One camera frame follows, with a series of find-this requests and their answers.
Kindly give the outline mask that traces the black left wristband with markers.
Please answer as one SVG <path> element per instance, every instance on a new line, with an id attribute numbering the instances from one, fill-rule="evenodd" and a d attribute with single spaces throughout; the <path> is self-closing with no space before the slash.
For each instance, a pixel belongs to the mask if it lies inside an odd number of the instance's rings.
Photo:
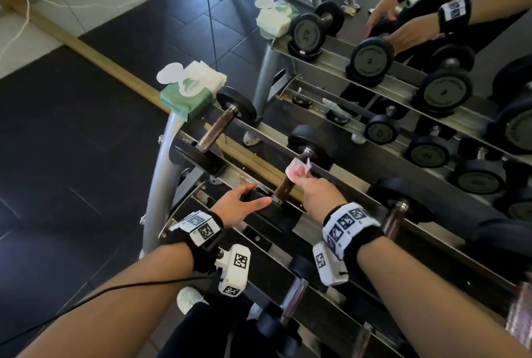
<path id="1" fill-rule="evenodd" d="M 218 243 L 223 237 L 224 224 L 221 217 L 212 212 L 196 211 L 174 223 L 161 238 L 163 245 L 185 243 L 192 254 L 193 269 L 208 273 L 218 258 Z"/>

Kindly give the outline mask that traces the black wristband with markers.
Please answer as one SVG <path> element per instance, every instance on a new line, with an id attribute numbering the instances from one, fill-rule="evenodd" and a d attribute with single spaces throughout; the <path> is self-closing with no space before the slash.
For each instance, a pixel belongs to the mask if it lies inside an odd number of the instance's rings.
<path id="1" fill-rule="evenodd" d="M 192 254 L 193 269 L 208 273 L 218 258 L 218 243 L 223 237 L 224 224 L 221 217 L 212 212 L 196 211 L 174 223 L 161 238 L 163 245 L 185 243 Z"/>
<path id="2" fill-rule="evenodd" d="M 323 221 L 323 241 L 349 274 L 359 269 L 361 247 L 384 236 L 381 224 L 354 202 L 334 207 Z"/>

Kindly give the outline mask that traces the person's black trousers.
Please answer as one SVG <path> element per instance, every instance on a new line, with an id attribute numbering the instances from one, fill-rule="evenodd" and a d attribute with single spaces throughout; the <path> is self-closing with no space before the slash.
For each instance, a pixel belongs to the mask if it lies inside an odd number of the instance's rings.
<path id="1" fill-rule="evenodd" d="M 256 320 L 205 302 L 193 305 L 174 329 L 156 358 L 279 358 L 275 348 L 256 327 Z"/>

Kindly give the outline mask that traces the grey metal dumbbell rack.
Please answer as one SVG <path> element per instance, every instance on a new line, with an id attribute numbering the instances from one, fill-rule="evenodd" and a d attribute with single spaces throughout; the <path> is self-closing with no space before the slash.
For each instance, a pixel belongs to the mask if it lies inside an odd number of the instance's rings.
<path id="1" fill-rule="evenodd" d="M 154 214 L 161 212 L 164 217 L 165 226 L 161 230 L 161 234 L 164 235 L 169 227 L 169 221 L 171 220 L 171 211 L 176 209 L 181 203 L 181 198 L 176 197 L 175 193 L 178 189 L 178 182 L 180 180 L 182 169 L 178 165 L 174 165 L 169 160 L 169 149 L 172 143 L 172 140 L 176 135 L 180 139 L 183 139 L 179 135 L 179 131 L 184 125 L 185 121 L 179 118 L 174 112 L 170 113 L 169 119 L 167 121 L 167 126 L 164 133 L 167 134 L 167 137 L 162 136 L 160 138 L 160 151 L 158 153 L 154 177 L 152 180 L 152 185 L 150 187 L 150 194 L 147 206 L 147 212 L 145 218 L 153 218 Z M 222 158 L 224 169 L 215 179 L 220 178 L 221 175 L 230 172 L 240 170 L 234 167 L 232 164 L 228 163 L 224 158 Z M 203 172 L 200 168 L 196 167 L 199 175 L 208 174 Z"/>

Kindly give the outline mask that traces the person's left hand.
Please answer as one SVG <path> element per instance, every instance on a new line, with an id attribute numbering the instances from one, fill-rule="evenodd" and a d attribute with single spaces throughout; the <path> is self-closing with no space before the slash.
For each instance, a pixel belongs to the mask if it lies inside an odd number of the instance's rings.
<path id="1" fill-rule="evenodd" d="M 216 224 L 222 229 L 230 229 L 240 224 L 249 214 L 241 213 L 243 196 L 257 187 L 256 183 L 248 183 L 226 192 L 208 211 Z"/>

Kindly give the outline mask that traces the person's white shoe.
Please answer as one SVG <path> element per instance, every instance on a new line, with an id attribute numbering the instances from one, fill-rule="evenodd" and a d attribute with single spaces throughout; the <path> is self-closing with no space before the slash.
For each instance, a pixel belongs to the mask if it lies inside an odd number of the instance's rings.
<path id="1" fill-rule="evenodd" d="M 195 287 L 183 287 L 176 298 L 177 306 L 183 315 L 187 315 L 189 311 L 197 304 L 202 303 L 209 305 L 205 300 L 204 295 Z"/>

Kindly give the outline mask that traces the black dumbbell with chrome collar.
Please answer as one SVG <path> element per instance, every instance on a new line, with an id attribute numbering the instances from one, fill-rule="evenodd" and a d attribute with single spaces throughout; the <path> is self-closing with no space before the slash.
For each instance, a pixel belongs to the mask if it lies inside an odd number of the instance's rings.
<path id="1" fill-rule="evenodd" d="M 405 221 L 414 224 L 435 220 L 435 213 L 427 206 L 428 193 L 413 188 L 413 183 L 399 177 L 384 177 L 372 184 L 367 195 L 388 209 L 383 232 L 396 241 Z"/>

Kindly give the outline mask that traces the large black dumbbell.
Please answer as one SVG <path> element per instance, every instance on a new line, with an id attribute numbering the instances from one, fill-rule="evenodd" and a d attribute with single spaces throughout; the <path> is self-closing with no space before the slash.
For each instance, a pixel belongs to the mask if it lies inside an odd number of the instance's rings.
<path id="1" fill-rule="evenodd" d="M 467 244 L 475 257 L 518 275 L 505 329 L 532 352 L 532 223 L 486 220 L 475 228 Z"/>

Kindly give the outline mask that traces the person's left forearm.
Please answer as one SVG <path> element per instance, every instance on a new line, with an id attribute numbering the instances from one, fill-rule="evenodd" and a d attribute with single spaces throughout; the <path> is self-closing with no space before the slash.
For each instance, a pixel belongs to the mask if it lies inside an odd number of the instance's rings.
<path id="1" fill-rule="evenodd" d="M 164 245 L 97 288 L 190 278 L 193 257 L 181 242 Z M 111 290 L 63 315 L 17 358 L 135 358 L 184 282 Z"/>

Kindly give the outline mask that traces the person's right forearm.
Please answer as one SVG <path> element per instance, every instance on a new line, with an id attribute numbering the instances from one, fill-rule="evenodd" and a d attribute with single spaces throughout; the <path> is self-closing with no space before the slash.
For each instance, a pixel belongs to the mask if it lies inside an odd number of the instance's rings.
<path id="1" fill-rule="evenodd" d="M 420 358 L 532 358 L 515 337 L 386 237 L 357 262 Z"/>

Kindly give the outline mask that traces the black right wristband with markers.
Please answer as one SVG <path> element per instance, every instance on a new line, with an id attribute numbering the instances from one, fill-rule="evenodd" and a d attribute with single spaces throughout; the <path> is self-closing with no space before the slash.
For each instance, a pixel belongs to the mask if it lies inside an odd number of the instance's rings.
<path id="1" fill-rule="evenodd" d="M 381 224 L 354 202 L 334 207 L 323 221 L 323 241 L 349 274 L 359 269 L 361 247 L 384 236 Z"/>

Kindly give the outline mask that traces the white wet wipe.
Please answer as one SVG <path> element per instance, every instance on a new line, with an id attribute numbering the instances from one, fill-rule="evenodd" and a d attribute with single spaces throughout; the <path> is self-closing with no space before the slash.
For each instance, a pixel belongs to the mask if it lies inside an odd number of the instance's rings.
<path id="1" fill-rule="evenodd" d="M 303 180 L 314 178 L 311 168 L 312 163 L 309 157 L 294 158 L 286 167 L 285 174 L 292 183 L 299 185 Z"/>

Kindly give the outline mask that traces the green wet wipes pack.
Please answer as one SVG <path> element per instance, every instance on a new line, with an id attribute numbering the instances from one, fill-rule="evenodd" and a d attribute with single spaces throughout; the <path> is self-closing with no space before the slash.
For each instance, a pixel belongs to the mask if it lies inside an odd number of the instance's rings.
<path id="1" fill-rule="evenodd" d="M 183 121 L 188 121 L 214 102 L 227 76 L 203 61 L 194 60 L 186 67 L 170 63 L 157 73 L 156 79 L 164 85 L 160 92 L 161 103 Z"/>

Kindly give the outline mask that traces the black dumbbell with brown handle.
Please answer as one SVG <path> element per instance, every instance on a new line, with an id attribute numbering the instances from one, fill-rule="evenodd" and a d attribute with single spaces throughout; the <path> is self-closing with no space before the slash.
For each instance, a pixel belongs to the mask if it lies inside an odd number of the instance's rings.
<path id="1" fill-rule="evenodd" d="M 249 126 L 247 130 L 298 162 L 306 163 L 309 160 L 311 171 L 317 173 L 318 177 L 334 178 L 329 171 L 334 164 L 337 147 L 334 141 L 320 130 L 308 125 L 299 125 L 289 134 L 285 145 L 256 127 Z M 290 192 L 294 187 L 295 184 L 285 174 L 273 191 L 272 204 L 265 212 L 258 213 L 264 221 L 284 234 L 292 231 L 303 213 L 301 208 L 289 201 Z"/>

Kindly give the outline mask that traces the person's right hand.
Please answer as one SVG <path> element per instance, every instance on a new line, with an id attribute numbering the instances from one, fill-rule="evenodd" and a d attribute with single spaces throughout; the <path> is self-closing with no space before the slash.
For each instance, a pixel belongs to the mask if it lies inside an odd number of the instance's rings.
<path id="1" fill-rule="evenodd" d="M 328 180 L 322 178 L 323 184 L 317 191 L 302 191 L 303 207 L 307 214 L 322 226 L 329 220 L 331 213 L 347 204 L 342 193 Z"/>

